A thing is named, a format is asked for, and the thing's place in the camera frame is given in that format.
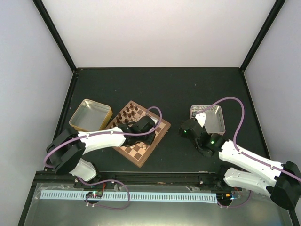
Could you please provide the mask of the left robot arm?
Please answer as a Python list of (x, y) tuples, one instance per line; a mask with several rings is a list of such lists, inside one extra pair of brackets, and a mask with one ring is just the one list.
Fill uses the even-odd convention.
[(101, 176), (93, 164), (82, 159), (82, 156), (95, 150), (107, 147), (133, 146), (144, 142), (152, 144), (155, 130), (161, 120), (144, 116), (137, 122), (121, 124), (112, 129), (95, 132), (67, 132), (67, 138), (54, 142), (48, 147), (44, 164), (54, 168), (57, 174), (72, 174), (83, 180), (89, 187), (100, 185)]

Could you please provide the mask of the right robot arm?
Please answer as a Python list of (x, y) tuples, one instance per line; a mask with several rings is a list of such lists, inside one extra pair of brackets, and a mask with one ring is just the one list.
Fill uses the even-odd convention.
[(229, 168), (216, 175), (216, 188), (240, 187), (269, 197), (285, 210), (295, 210), (301, 197), (301, 172), (295, 163), (269, 160), (235, 146), (233, 141), (220, 134), (209, 134), (196, 118), (183, 121), (179, 134), (189, 139), (204, 156), (217, 153), (220, 160), (241, 168)]

